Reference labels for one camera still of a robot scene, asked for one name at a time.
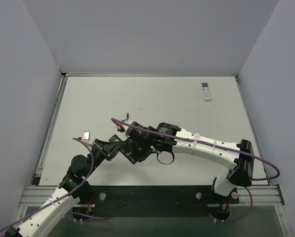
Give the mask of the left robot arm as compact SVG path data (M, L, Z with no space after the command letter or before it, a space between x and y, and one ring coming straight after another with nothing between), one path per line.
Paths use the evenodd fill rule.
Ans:
M47 201L27 218L21 219L18 227L11 224L4 233L5 237L48 236L74 205L90 199L88 177L104 160L113 159L124 146L122 140L104 142L96 139L92 144L75 140L86 147L88 154L74 156L66 175Z

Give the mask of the black remote control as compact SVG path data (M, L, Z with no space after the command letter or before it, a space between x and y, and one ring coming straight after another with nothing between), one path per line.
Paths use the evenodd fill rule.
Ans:
M127 158L128 161L130 161L130 163L132 164L137 163L137 160L134 158L128 146L126 145L122 146L122 148L120 149L120 152L123 154L125 158Z

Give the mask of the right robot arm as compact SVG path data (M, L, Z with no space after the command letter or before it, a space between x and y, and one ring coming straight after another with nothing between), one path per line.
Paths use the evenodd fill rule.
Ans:
M248 140L217 141L164 122L153 128L128 120L123 128L136 159L144 159L151 153L187 154L222 165L226 170L214 178L212 188L224 197L236 187L252 185L254 158L252 143Z

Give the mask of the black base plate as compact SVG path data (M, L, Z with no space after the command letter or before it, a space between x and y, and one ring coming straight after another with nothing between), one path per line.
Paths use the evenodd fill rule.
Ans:
M228 218L231 196L215 194L210 185L91 186L72 215L77 220L107 220L116 217Z

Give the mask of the white remote control far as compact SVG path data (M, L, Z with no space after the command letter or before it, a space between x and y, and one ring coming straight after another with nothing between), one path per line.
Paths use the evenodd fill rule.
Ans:
M201 88L202 88L203 99L205 101L211 101L212 97L211 97L211 90L209 88L209 84L207 82L202 82Z

